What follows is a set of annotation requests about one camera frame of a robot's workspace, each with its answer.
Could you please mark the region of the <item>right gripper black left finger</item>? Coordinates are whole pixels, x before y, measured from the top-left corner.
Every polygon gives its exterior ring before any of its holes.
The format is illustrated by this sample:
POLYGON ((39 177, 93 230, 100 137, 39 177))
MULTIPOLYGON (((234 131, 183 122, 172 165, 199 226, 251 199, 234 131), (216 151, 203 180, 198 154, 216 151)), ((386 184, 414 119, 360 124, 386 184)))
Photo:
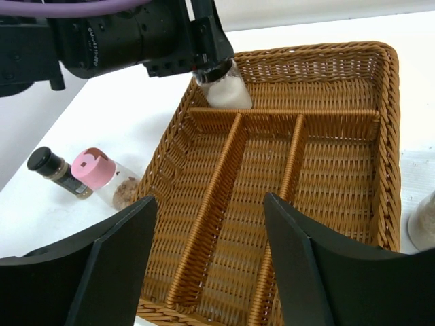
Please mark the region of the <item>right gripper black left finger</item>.
POLYGON ((1 259, 1 324, 133 325, 157 210, 145 196, 72 236, 1 259))

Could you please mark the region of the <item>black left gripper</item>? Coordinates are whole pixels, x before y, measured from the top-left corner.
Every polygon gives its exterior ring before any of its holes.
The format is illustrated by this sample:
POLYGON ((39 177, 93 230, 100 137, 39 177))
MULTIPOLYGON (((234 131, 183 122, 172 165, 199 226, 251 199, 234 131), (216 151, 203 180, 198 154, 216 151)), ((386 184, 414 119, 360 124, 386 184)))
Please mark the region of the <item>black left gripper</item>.
POLYGON ((114 14, 85 18, 1 16, 1 96, 47 81, 65 89, 62 68, 91 79, 135 65, 150 77, 185 73, 177 59, 184 1, 150 1, 114 14))

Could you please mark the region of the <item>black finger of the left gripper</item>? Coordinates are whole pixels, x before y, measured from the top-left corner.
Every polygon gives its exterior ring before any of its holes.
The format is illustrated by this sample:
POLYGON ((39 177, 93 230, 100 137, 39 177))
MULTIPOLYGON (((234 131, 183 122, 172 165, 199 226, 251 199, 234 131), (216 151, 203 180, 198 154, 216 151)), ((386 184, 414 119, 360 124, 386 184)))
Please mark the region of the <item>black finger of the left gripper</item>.
POLYGON ((214 69, 234 56, 214 0, 191 1, 194 20, 191 22, 194 35, 196 70, 214 69))

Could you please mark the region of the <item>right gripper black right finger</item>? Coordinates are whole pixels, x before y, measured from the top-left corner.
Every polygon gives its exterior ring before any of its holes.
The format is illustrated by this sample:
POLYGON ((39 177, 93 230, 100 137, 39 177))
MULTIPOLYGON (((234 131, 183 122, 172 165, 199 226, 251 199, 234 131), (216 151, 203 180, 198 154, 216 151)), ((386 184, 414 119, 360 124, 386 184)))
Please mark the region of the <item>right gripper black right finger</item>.
POLYGON ((277 194, 266 231, 286 325, 433 325, 434 250, 396 253, 350 239, 277 194))

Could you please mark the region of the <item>black cap white powder bottle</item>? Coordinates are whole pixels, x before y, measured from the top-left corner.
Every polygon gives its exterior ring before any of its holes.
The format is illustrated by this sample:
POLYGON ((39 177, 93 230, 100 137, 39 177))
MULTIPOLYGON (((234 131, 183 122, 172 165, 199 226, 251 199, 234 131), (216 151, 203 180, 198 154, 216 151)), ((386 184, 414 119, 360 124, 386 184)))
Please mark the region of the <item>black cap white powder bottle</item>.
POLYGON ((210 107, 216 109, 251 109, 251 95, 239 68, 230 58, 218 66, 192 72, 210 107))

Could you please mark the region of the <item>pink cap spice jar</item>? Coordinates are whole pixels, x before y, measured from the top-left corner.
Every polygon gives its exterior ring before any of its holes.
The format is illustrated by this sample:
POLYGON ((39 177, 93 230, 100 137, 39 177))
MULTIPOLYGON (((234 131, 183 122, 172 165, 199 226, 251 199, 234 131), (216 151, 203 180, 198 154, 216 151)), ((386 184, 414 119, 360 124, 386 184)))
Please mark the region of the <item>pink cap spice jar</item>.
POLYGON ((96 147, 80 153, 71 165, 71 172, 117 211, 130 205, 139 184, 136 173, 112 160, 96 147))

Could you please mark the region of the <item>black cap pepper shaker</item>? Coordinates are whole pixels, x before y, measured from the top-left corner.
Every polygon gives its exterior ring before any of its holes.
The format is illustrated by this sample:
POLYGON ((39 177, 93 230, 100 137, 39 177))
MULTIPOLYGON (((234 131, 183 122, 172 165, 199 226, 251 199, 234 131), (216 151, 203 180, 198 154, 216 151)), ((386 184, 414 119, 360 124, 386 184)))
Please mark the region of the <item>black cap pepper shaker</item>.
POLYGON ((56 155, 49 147, 37 148, 29 156, 27 168, 54 182, 81 200, 93 194, 88 186, 73 176, 71 165, 56 155))

